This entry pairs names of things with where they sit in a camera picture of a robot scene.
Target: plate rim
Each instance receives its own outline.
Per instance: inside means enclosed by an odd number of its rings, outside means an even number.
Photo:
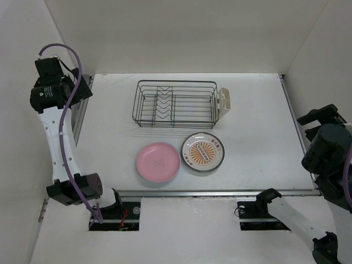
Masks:
[[[184,157],[183,157],[183,146],[185,145],[187,139],[189,139],[190,137],[192,137],[192,136],[194,136],[194,135],[197,135],[197,134],[206,134],[206,135],[212,136],[212,137],[214,137],[217,141],[219,141],[220,145],[222,146],[223,155],[222,155],[221,161],[220,161],[220,163],[219,163],[218,165],[216,165],[216,166],[215,166],[214,168],[212,168],[212,169],[209,169],[209,170],[198,170],[198,169],[195,169],[195,168],[193,168],[192,166],[188,165],[188,163],[185,161],[185,159],[184,159]],[[194,170],[194,171],[196,171],[196,172],[200,172],[200,173],[209,173],[209,172],[215,171],[218,167],[220,167],[220,165],[221,165],[222,162],[224,161],[224,159],[225,159],[225,148],[224,148],[224,145],[222,144],[221,140],[220,140],[218,137],[214,136],[213,134],[210,134],[210,133],[208,133],[208,132],[197,132],[197,133],[193,133],[193,134],[189,135],[189,136],[183,141],[182,146],[181,146],[181,155],[180,155],[180,156],[181,156],[182,160],[184,161],[184,163],[186,164],[186,166],[189,167],[190,169],[192,169],[192,170]]]

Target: orange sunburst design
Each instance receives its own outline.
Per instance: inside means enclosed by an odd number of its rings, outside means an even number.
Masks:
[[[191,159],[199,165],[208,165],[214,161],[216,152],[212,145],[207,142],[197,142],[190,149]]]

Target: wire dish rack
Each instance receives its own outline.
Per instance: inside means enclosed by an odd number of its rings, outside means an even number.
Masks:
[[[219,120],[213,81],[141,80],[132,119],[140,127],[213,128]]]

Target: white wall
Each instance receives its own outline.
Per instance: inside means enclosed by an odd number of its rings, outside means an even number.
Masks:
[[[45,44],[61,42],[42,0],[0,2],[0,256],[1,263],[27,263],[38,217],[51,182],[45,133],[29,104]],[[53,49],[72,65],[68,53]]]
[[[285,73],[327,0],[46,0],[94,73]]]
[[[352,122],[351,11],[350,0],[330,0],[289,68],[285,83],[297,117],[334,103]]]

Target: red wire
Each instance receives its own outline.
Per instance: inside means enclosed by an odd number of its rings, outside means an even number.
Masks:
[[[121,220],[121,222],[120,222],[120,227],[119,227],[119,229],[120,229],[121,227],[123,227],[123,225],[124,225],[123,222],[125,222],[126,217],[127,217],[127,214],[128,214],[128,211],[127,211],[127,209],[125,209],[125,211],[123,211],[123,218],[122,218],[122,220]]]

